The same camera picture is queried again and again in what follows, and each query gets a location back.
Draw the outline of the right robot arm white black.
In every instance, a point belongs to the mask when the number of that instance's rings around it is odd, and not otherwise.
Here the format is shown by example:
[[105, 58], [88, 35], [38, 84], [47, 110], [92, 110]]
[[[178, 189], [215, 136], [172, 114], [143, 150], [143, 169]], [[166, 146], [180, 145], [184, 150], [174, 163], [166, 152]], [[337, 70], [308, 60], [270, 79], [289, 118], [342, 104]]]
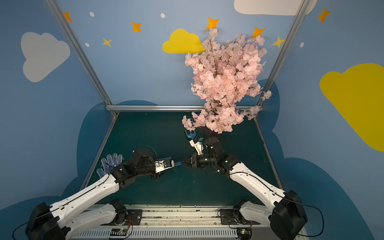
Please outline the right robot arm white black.
[[228, 155], [215, 137], [208, 138], [204, 143], [193, 138], [190, 145], [196, 153], [185, 158], [183, 165], [194, 169], [213, 167], [219, 174], [240, 184], [262, 202], [261, 205], [256, 205], [241, 200], [230, 212], [220, 210], [219, 216], [224, 225], [258, 223], [269, 226], [281, 240], [294, 240], [301, 236], [308, 217], [304, 209], [306, 205], [296, 192], [286, 192], [253, 173], [243, 162]]

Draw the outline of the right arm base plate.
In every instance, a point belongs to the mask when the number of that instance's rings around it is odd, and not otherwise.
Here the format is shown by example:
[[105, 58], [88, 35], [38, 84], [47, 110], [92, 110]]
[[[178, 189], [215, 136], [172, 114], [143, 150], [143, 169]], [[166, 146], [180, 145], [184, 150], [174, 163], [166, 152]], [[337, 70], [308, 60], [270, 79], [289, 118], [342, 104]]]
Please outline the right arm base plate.
[[221, 225], [260, 225], [258, 222], [245, 220], [238, 210], [219, 209], [218, 217]]

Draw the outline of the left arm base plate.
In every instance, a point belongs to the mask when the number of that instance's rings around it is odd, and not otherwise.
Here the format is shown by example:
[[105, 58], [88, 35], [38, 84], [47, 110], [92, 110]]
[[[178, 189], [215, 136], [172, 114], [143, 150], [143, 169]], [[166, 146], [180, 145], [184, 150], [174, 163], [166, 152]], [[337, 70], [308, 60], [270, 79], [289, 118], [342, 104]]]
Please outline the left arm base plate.
[[142, 209], [128, 209], [126, 218], [121, 223], [111, 222], [108, 224], [103, 224], [103, 226], [139, 226], [141, 224], [142, 216]]

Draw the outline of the clear test tube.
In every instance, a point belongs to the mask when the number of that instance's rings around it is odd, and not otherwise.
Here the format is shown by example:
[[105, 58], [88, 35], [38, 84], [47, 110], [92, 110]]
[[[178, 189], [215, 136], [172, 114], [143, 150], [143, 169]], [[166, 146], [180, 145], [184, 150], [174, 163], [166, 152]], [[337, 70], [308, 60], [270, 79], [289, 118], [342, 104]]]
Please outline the clear test tube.
[[173, 168], [174, 160], [171, 157], [163, 158], [159, 160], [159, 165], [164, 169]]

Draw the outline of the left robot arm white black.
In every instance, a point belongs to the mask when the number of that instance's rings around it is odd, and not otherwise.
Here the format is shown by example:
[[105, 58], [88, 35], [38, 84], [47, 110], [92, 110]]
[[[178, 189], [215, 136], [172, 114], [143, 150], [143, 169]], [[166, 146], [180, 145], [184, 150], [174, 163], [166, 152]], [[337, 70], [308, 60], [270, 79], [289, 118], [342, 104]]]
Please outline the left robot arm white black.
[[102, 159], [102, 168], [97, 170], [104, 173], [98, 181], [61, 201], [51, 205], [43, 202], [34, 207], [29, 220], [23, 224], [27, 239], [69, 240], [99, 225], [125, 222], [127, 210], [118, 201], [96, 211], [86, 210], [133, 184], [138, 177], [158, 177], [163, 166], [157, 155], [152, 156], [147, 151], [133, 151], [126, 162], [122, 155], [107, 155]]

